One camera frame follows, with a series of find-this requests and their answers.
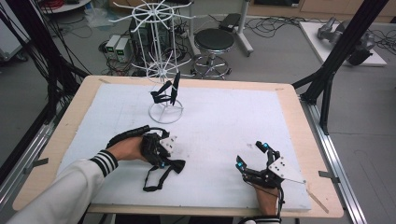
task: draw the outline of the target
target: person's right hand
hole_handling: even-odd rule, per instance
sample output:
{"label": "person's right hand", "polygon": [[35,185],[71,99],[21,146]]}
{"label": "person's right hand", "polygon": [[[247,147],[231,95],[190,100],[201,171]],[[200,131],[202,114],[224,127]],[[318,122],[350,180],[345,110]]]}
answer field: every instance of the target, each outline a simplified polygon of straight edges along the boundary
{"label": "person's right hand", "polygon": [[276,216],[278,189],[262,189],[258,186],[254,187],[262,214],[264,216]]}
{"label": "person's right hand", "polygon": [[108,148],[107,151],[113,154],[117,161],[147,161],[140,152],[142,139],[141,136],[124,139]]}

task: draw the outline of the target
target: stool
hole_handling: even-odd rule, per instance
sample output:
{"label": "stool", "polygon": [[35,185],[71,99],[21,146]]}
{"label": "stool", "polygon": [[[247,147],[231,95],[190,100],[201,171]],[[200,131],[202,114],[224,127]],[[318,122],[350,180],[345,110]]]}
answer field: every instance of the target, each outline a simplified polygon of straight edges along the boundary
{"label": "stool", "polygon": [[208,53],[198,57],[191,69],[193,75],[204,77],[222,77],[231,74],[231,68],[219,54],[230,51],[233,46],[233,36],[220,29],[205,29],[198,32],[194,38],[195,46],[202,52]]}

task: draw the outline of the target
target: gray floor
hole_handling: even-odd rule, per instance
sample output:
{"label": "gray floor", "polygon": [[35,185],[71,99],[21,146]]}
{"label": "gray floor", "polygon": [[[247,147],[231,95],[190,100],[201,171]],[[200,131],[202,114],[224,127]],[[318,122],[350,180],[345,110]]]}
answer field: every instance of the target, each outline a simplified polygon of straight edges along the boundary
{"label": "gray floor", "polygon": [[[67,23],[82,17],[82,12],[77,10],[60,15],[58,20]],[[197,19],[196,22],[209,20]],[[124,33],[128,21],[92,29],[85,24],[86,21],[81,21],[68,25],[73,34],[68,33],[65,40],[82,63],[93,74],[100,75],[106,72],[106,61],[98,46],[110,35]],[[215,27],[216,23],[205,25]],[[389,31],[396,26],[376,25],[373,28]],[[272,38],[259,37],[250,30],[245,34],[254,52],[246,57],[236,45],[223,55],[233,69],[227,80],[293,83],[314,73],[321,65],[303,32],[294,26],[282,27]],[[333,81],[329,131],[368,223],[396,223],[396,56],[384,49],[375,50],[387,66],[342,66],[337,72]],[[190,65],[181,71],[189,73]],[[2,164],[44,106],[46,83],[31,62],[13,61],[0,67],[0,94]],[[7,220],[12,214],[9,206],[0,213],[0,220]],[[91,215],[86,223],[98,223],[99,219],[98,215]],[[178,217],[164,219],[173,223]],[[303,218],[301,222],[348,223],[348,217]],[[293,223],[293,219],[284,218],[283,223]]]}

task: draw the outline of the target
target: round stool seat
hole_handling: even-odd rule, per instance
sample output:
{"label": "round stool seat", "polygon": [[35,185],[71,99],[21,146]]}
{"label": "round stool seat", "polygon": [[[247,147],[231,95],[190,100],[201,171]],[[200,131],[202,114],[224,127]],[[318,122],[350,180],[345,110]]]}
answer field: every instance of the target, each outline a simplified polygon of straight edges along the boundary
{"label": "round stool seat", "polygon": [[195,45],[202,50],[225,52],[233,46],[233,36],[220,29],[206,29],[195,35]]}

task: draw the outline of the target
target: white sleeve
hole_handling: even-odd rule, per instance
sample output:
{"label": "white sleeve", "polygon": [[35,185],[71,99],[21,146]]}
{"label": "white sleeve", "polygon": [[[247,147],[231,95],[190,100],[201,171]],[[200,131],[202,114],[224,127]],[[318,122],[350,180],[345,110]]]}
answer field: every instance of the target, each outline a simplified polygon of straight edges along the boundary
{"label": "white sleeve", "polygon": [[242,219],[243,224],[279,224],[280,217],[277,216],[261,216],[261,217],[247,217]]}
{"label": "white sleeve", "polygon": [[90,160],[73,162],[7,224],[78,223],[106,175],[117,166],[117,160],[105,150]]}

